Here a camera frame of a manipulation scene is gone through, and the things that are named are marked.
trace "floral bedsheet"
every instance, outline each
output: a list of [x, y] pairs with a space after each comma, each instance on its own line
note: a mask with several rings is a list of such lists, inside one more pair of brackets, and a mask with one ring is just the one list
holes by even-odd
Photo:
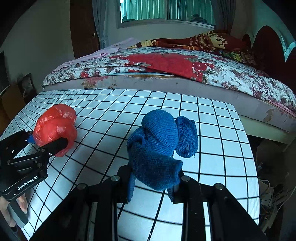
[[251, 66], [196, 50], [159, 47], [127, 49], [53, 71], [46, 76], [43, 85], [131, 72], [170, 73], [281, 103], [296, 113], [296, 96], [285, 84]]

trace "curtain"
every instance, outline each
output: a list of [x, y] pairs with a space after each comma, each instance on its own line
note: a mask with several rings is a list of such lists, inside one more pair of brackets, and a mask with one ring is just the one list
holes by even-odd
[[211, 0], [216, 29], [227, 30], [230, 34], [233, 25], [236, 0]]
[[170, 19], [195, 20], [197, 22], [202, 22], [204, 19], [209, 24], [215, 24], [211, 0], [168, 0], [168, 5]]
[[122, 17], [135, 20], [165, 18], [164, 11], [164, 0], [123, 0], [121, 9]]
[[107, 0], [92, 0], [94, 23], [96, 32], [100, 40], [100, 49], [109, 46], [108, 36], [105, 31], [105, 17], [107, 9]]

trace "checkered tablecloth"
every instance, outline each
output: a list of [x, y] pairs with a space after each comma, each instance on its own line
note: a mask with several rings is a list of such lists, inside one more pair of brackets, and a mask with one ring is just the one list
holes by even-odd
[[[128, 163], [127, 139], [141, 126], [143, 116], [154, 109], [163, 109], [174, 118], [183, 115], [195, 121], [198, 152], [189, 159], [176, 153], [174, 158], [182, 160], [186, 175], [200, 183], [224, 184], [258, 224], [256, 168], [244, 127], [233, 105], [156, 91], [48, 91], [40, 93], [20, 111], [1, 139], [21, 129], [33, 130], [37, 119], [58, 103], [76, 110], [78, 137], [64, 157], [50, 159], [48, 178], [26, 194], [29, 223], [23, 231], [28, 239], [77, 184], [100, 183]], [[30, 144], [18, 156], [35, 153], [37, 148]], [[204, 210], [207, 240], [210, 240], [206, 203]], [[137, 180], [132, 202], [118, 205], [119, 240], [179, 241], [182, 217], [182, 204], [172, 204], [166, 192], [152, 190]]]

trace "wooden door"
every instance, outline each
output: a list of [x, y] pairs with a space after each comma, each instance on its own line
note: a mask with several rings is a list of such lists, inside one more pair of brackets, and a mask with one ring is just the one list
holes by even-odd
[[70, 0], [70, 28], [75, 59], [99, 50], [92, 0]]

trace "window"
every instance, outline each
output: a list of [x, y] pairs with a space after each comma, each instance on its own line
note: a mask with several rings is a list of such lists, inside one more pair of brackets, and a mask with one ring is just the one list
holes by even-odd
[[193, 21], [215, 25], [211, 0], [117, 0], [121, 22], [146, 19]]

